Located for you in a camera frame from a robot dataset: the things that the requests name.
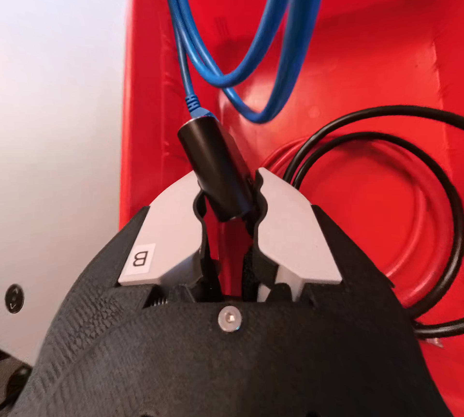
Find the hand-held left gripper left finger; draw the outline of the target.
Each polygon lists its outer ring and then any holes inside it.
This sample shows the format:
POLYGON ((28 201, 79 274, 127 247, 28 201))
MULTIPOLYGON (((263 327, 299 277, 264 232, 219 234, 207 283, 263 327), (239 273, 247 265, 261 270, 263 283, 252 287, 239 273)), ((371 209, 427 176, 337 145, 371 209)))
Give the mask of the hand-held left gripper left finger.
POLYGON ((151 202, 119 285, 196 285, 202 277, 200 250, 204 242, 202 223, 194 209, 200 191, 191 171, 151 202))

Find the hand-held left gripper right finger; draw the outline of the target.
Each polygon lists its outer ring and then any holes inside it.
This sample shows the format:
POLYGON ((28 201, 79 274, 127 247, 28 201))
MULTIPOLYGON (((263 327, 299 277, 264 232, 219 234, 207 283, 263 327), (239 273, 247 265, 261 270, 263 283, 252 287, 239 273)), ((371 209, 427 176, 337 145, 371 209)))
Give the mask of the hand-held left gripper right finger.
POLYGON ((256 172, 261 216, 254 229, 258 301, 286 284, 298 301, 307 284, 339 285, 342 275, 310 201, 266 168, 256 172))

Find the black ethernet adapter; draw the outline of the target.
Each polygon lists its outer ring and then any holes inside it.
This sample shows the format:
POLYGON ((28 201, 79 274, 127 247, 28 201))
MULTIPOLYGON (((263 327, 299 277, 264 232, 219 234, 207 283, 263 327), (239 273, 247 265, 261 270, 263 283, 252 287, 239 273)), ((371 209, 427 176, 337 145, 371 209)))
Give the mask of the black ethernet adapter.
POLYGON ((246 217, 254 207, 251 172, 222 124, 210 116, 194 118, 177 137, 217 219, 246 217))

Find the red plastic bin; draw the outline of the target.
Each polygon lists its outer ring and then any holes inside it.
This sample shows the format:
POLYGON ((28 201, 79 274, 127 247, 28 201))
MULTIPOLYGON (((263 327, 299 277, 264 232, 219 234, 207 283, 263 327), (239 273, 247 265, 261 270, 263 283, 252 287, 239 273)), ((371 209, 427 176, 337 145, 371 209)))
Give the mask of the red plastic bin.
MULTIPOLYGON (((245 54, 265 0, 189 0, 208 48, 223 69, 231 70, 245 54)), ((131 0, 126 51, 121 159, 120 226, 187 171, 174 128, 181 120, 181 81, 168 23, 166 0, 131 0)), ((360 108, 417 104, 463 116, 463 0, 323 0, 309 53, 289 107, 264 127, 241 120, 224 94, 193 75, 200 100, 223 115, 252 166, 284 166, 303 135, 336 117, 360 108)), ((432 120, 406 117, 365 120, 333 134, 377 127, 405 135, 432 153, 450 174, 463 199, 463 132, 432 120)), ((415 228, 413 180, 403 168, 381 165, 374 145, 358 142, 338 147, 318 161, 305 178, 303 191, 316 198, 337 223, 387 268, 393 250, 407 248, 406 230, 415 228)), ((378 146, 390 153, 387 145, 378 146)), ((420 228, 417 253, 393 279, 398 294, 419 284, 419 274, 432 264, 432 243, 442 230, 451 238, 448 221, 438 224, 449 205, 432 177, 427 193, 430 213, 420 228)), ((427 365, 455 416, 463 416, 463 335, 422 346, 427 365)))

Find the round black desk control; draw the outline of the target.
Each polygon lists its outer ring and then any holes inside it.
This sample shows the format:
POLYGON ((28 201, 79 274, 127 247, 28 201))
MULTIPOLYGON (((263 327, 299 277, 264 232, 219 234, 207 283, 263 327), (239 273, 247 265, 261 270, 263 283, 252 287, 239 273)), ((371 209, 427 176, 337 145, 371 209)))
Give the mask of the round black desk control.
POLYGON ((24 305, 25 295, 19 284, 12 284, 5 293, 5 305, 10 314, 17 314, 24 305))

